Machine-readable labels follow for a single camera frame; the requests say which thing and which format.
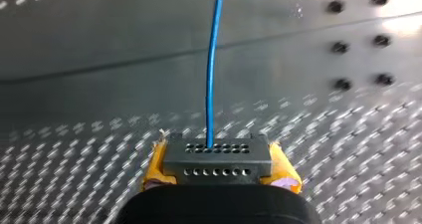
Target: metal surface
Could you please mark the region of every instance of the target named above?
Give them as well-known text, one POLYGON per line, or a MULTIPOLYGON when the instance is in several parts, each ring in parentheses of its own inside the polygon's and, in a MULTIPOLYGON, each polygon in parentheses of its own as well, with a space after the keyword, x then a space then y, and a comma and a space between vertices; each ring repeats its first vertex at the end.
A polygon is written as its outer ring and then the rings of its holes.
MULTIPOLYGON (((160 129, 205 137, 213 0, 26 1, 0 11, 0 216, 107 222, 160 129)), ((420 223, 421 0, 331 1, 225 0, 217 137, 280 140, 325 223, 420 223)))
POLYGON ((164 175, 180 184, 259 184, 271 176, 271 156, 263 135, 216 138, 206 148, 203 138, 172 134, 163 159, 164 175))

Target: metal hole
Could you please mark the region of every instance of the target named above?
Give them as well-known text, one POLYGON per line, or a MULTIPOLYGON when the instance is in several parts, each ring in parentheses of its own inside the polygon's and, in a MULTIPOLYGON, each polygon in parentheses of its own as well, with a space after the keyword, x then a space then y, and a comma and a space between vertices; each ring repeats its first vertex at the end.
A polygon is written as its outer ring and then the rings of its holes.
POLYGON ((249 176, 249 175, 251 175, 251 170, 249 170, 249 169, 244 169, 244 170, 242 171, 242 175, 244 175, 244 176, 249 176))
POLYGON ((189 168, 185 168, 183 172, 184 172, 184 174, 185 174, 186 176, 189 176, 189 175, 191 175, 191 174, 192 174, 192 170, 191 170, 191 169, 189 169, 189 168))
POLYGON ((193 169, 193 175, 199 176, 201 175, 201 171, 198 168, 193 169))
POLYGON ((223 175, 225 175, 225 176, 230 175, 230 170, 229 169, 224 169, 223 170, 223 175))
POLYGON ((233 175, 234 176, 240 175, 240 173, 241 173, 241 171, 239 169, 237 169, 237 168, 233 170, 233 175))

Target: wire insulation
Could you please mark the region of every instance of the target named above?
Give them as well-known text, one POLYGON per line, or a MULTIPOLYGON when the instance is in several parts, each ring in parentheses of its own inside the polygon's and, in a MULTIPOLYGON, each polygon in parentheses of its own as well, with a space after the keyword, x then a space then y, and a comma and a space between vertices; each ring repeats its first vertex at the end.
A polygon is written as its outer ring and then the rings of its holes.
POLYGON ((217 48, 218 29, 220 26, 221 11, 223 0, 215 0, 214 16, 212 20, 212 29, 210 44, 208 48, 207 64, 207 95, 206 95, 206 116, 207 116, 207 147, 211 148, 214 144, 214 64, 215 50, 217 48))

